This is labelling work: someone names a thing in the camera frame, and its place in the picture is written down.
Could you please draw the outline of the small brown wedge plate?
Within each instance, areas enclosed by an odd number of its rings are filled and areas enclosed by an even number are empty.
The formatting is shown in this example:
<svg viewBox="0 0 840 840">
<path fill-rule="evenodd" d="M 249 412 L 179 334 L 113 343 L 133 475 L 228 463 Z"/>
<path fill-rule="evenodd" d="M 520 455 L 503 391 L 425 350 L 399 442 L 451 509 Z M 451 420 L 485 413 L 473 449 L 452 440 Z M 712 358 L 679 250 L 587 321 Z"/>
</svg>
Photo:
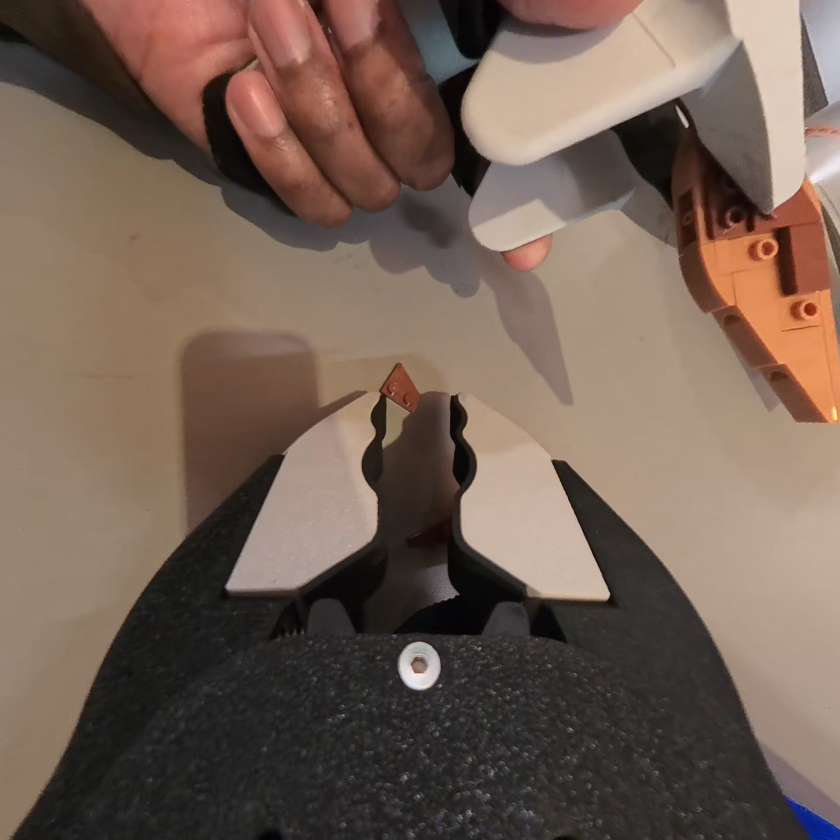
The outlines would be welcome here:
<svg viewBox="0 0 840 840">
<path fill-rule="evenodd" d="M 420 392 L 403 363 L 394 365 L 379 393 L 407 413 L 414 413 L 421 399 Z"/>
</svg>

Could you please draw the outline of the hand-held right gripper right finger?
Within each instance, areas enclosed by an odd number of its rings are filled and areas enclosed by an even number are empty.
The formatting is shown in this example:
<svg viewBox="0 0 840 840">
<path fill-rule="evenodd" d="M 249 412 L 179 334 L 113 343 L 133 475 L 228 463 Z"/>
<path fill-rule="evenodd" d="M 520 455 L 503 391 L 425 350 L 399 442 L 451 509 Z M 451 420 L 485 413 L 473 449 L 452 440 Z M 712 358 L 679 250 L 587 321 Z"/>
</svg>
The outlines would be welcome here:
<svg viewBox="0 0 840 840">
<path fill-rule="evenodd" d="M 610 591 L 549 453 L 465 393 L 450 403 L 455 557 L 500 598 L 608 601 Z"/>
</svg>

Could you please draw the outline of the person's left forearm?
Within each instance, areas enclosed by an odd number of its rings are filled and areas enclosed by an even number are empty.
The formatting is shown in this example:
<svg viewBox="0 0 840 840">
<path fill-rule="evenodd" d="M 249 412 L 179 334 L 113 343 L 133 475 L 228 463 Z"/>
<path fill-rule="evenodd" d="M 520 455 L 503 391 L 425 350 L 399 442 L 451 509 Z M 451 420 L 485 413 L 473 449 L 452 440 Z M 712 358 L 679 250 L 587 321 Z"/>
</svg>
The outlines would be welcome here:
<svg viewBox="0 0 840 840">
<path fill-rule="evenodd" d="M 132 109 L 155 110 L 83 2 L 2 1 L 1 26 Z"/>
</svg>

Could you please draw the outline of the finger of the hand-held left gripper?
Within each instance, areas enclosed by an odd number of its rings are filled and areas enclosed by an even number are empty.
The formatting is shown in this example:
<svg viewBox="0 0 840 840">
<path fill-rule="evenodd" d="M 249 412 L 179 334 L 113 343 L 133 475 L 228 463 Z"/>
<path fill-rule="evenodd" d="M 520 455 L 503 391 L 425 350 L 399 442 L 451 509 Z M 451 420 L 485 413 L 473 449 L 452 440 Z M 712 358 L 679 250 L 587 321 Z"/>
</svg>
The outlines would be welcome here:
<svg viewBox="0 0 840 840">
<path fill-rule="evenodd" d="M 700 141 L 761 211 L 805 175 L 802 24 L 797 1 L 724 2 L 735 46 L 683 104 Z"/>
</svg>

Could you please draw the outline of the blue storage bin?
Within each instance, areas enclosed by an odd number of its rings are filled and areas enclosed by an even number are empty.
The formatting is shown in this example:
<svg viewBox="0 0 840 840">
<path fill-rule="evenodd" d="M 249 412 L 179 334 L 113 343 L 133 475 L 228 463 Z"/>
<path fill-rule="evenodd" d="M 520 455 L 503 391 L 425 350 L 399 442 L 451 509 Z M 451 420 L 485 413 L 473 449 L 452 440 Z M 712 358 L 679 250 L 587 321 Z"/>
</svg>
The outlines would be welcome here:
<svg viewBox="0 0 840 840">
<path fill-rule="evenodd" d="M 790 798 L 790 796 L 786 795 L 784 798 L 810 839 L 837 840 L 840 838 L 840 832 L 837 826 L 798 801 Z"/>
</svg>

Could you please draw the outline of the light grey desk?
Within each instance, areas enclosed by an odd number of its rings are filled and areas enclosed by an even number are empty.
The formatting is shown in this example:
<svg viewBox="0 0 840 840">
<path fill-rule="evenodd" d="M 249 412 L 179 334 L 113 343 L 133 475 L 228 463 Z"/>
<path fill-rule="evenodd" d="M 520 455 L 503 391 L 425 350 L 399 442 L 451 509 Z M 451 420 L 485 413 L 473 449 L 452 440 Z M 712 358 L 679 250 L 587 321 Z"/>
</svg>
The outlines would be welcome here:
<svg viewBox="0 0 840 840">
<path fill-rule="evenodd" d="M 446 596 L 404 539 L 446 514 L 447 395 L 565 459 L 703 616 L 773 768 L 838 821 L 838 428 L 794 423 L 679 274 L 667 212 L 562 232 L 518 276 L 447 183 L 338 232 L 222 185 L 74 79 L 2 75 L 2 838 L 189 531 L 332 403 L 403 362 L 391 630 Z"/>
</svg>

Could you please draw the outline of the person's left hand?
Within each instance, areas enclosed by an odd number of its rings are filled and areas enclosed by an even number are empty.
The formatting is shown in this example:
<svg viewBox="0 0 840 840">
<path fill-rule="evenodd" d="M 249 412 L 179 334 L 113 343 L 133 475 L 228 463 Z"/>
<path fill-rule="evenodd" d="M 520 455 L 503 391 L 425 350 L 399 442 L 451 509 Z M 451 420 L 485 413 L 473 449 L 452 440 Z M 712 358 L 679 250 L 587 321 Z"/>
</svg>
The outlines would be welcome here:
<svg viewBox="0 0 840 840">
<path fill-rule="evenodd" d="M 152 104 L 210 151 L 203 93 L 301 220 L 336 228 L 403 186 L 441 186 L 455 135 L 398 2 L 90 1 L 83 6 Z"/>
</svg>

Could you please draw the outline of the orange toy brick model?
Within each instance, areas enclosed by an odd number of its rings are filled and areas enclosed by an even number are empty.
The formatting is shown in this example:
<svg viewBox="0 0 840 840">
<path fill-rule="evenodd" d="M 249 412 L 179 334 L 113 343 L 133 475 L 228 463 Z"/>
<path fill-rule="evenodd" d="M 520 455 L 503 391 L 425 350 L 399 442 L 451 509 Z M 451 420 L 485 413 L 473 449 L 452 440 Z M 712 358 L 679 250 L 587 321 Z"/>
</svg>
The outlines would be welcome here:
<svg viewBox="0 0 840 840">
<path fill-rule="evenodd" d="M 671 181 L 679 265 L 749 367 L 800 423 L 837 424 L 839 358 L 813 185 L 761 213 L 688 129 Z"/>
</svg>

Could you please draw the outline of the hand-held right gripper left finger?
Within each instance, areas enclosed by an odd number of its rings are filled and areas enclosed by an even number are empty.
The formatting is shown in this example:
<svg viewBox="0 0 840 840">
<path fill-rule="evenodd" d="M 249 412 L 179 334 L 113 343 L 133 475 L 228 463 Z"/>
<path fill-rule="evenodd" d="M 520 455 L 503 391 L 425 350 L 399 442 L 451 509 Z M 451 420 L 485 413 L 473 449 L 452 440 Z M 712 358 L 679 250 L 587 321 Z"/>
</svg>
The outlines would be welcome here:
<svg viewBox="0 0 840 840">
<path fill-rule="evenodd" d="M 227 580 L 228 595 L 372 594 L 386 567 L 375 488 L 385 426 L 384 396 L 363 392 L 294 441 Z"/>
</svg>

